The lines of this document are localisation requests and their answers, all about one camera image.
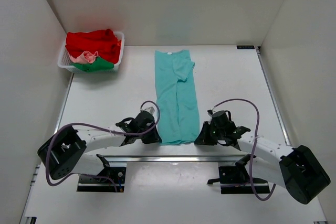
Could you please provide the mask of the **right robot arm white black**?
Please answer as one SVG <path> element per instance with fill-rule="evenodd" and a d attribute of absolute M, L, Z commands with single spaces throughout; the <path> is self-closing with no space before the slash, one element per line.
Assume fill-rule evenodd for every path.
<path fill-rule="evenodd" d="M 263 179 L 280 186 L 301 204 L 308 204 L 331 183 L 331 179 L 310 148 L 276 144 L 254 136 L 244 126 L 236 126 L 231 112 L 209 111 L 196 145 L 230 146 L 246 155 L 236 162 L 239 183 L 251 178 Z"/>

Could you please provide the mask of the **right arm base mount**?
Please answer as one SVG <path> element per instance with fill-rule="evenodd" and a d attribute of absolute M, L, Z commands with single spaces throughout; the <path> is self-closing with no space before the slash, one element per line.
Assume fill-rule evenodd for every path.
<path fill-rule="evenodd" d="M 233 194 L 254 194 L 250 184 L 248 174 L 248 157 L 237 161 L 225 161 L 218 163 L 218 177 L 207 181 L 207 185 L 220 185 L 220 193 L 222 195 Z"/>

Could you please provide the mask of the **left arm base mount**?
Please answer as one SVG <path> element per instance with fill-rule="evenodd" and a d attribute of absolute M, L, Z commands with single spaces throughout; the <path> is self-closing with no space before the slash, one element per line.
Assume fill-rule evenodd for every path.
<path fill-rule="evenodd" d="M 80 175 L 77 192 L 123 193 L 127 171 L 126 163 L 110 163 L 98 175 Z"/>

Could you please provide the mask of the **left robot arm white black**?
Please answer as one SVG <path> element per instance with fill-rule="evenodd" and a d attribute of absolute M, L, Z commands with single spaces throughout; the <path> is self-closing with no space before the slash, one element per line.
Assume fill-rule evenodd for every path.
<path fill-rule="evenodd" d="M 109 177 L 110 165 L 97 150 L 107 147 L 123 147 L 141 140 L 143 144 L 161 143 L 156 129 L 154 107 L 141 109 L 135 118 L 116 123 L 121 134 L 107 129 L 80 130 L 77 125 L 64 128 L 54 134 L 37 151 L 42 163 L 48 167 L 48 177 L 53 180 L 66 178 L 69 174 L 88 174 L 98 181 Z"/>

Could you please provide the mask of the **teal t shirt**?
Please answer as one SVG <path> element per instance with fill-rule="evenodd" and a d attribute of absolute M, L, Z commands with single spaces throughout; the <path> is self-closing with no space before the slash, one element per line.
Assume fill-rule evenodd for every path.
<path fill-rule="evenodd" d="M 193 70 L 188 50 L 156 51 L 155 91 L 160 109 L 158 132 L 162 145 L 193 143 L 200 132 L 200 117 Z"/>

